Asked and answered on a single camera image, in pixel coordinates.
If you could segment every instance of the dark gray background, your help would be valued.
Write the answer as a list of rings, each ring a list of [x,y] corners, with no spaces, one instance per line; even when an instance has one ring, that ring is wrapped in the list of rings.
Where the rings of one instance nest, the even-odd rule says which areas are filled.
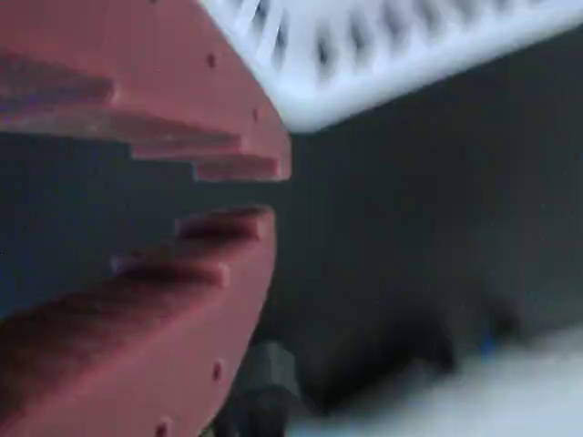
[[[280,247],[258,336],[296,352],[312,387],[460,296],[497,296],[532,331],[581,320],[582,80],[578,30],[295,137],[281,184],[194,183],[123,145],[2,135],[0,311],[103,278],[175,217],[261,202]]]

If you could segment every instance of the white plastic part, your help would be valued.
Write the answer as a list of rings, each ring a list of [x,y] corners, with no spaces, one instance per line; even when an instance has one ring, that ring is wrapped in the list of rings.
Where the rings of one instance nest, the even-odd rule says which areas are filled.
[[[314,131],[583,23],[583,0],[193,0],[292,131]]]
[[[298,420],[286,437],[579,437],[583,336],[470,361],[454,378],[395,403],[392,383],[335,416]]]

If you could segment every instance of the small hole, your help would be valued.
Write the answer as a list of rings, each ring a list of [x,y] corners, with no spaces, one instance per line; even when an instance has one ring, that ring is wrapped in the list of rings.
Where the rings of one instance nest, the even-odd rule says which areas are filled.
[[[217,66],[217,57],[213,53],[207,55],[207,66],[211,69]]]
[[[383,4],[383,24],[389,31],[395,47],[400,46],[407,32],[406,25],[399,14],[388,3]]]
[[[158,424],[154,437],[170,437],[170,420],[164,419]]]
[[[363,22],[357,16],[353,16],[350,24],[350,38],[353,41],[354,51],[357,56],[362,56],[368,44]]]
[[[417,3],[417,11],[430,33],[434,34],[439,31],[441,17],[434,5],[431,5],[425,0],[421,0]]]
[[[280,28],[277,31],[275,37],[275,49],[273,51],[273,56],[277,62],[281,62],[283,55],[285,54],[285,49],[288,46],[288,16],[284,14],[281,18]]]
[[[253,17],[253,25],[258,31],[262,31],[267,21],[267,14],[270,12],[270,4],[268,0],[260,0],[255,9],[255,16]]]
[[[222,379],[222,374],[224,372],[224,363],[223,361],[216,361],[212,365],[212,381],[219,382]]]
[[[330,44],[330,36],[327,32],[322,31],[316,41],[316,53],[318,56],[318,63],[322,70],[330,68],[332,63],[332,48]]]

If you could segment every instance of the blurry white object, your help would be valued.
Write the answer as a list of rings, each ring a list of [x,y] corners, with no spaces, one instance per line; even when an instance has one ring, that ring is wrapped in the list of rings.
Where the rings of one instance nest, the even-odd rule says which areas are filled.
[[[392,384],[377,387],[332,418],[298,420],[286,437],[580,437],[581,334],[470,361],[399,403]]]
[[[583,0],[193,1],[292,131],[326,127],[583,23]]]

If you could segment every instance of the red plastic part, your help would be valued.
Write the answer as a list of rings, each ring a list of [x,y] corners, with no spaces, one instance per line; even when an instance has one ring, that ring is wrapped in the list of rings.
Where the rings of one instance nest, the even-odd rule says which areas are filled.
[[[285,179],[290,142],[196,0],[3,0],[0,130],[118,139],[202,179]]]
[[[117,276],[0,323],[0,436],[192,437],[222,405],[275,258],[274,215],[180,220]]]

